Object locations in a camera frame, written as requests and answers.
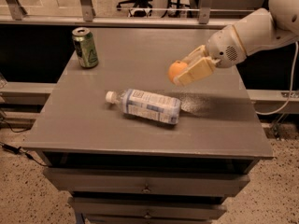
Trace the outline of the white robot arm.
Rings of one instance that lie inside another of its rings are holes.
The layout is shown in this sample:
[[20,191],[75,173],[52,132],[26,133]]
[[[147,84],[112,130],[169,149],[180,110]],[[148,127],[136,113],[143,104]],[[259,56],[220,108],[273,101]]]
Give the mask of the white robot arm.
[[224,27],[204,45],[172,63],[168,78],[177,86],[186,86],[212,75],[217,68],[242,63],[259,51],[288,46],[298,37],[299,0],[268,0],[268,8]]

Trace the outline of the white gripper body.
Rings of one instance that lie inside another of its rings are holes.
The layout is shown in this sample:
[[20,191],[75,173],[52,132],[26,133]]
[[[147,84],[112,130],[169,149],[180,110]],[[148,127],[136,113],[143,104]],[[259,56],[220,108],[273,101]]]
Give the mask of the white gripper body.
[[233,25],[213,34],[206,42],[206,50],[218,68],[235,66],[247,58]]

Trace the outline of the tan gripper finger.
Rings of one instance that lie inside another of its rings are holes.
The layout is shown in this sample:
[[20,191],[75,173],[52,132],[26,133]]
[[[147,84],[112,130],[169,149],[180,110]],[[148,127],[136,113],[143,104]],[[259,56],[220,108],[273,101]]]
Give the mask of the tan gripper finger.
[[202,57],[207,57],[208,51],[206,50],[205,45],[201,45],[194,49],[191,53],[189,53],[186,57],[182,59],[184,63],[191,63],[192,61],[196,59],[200,59]]
[[218,59],[202,57],[187,63],[187,67],[174,78],[173,84],[177,86],[186,86],[196,80],[212,75],[218,64]]

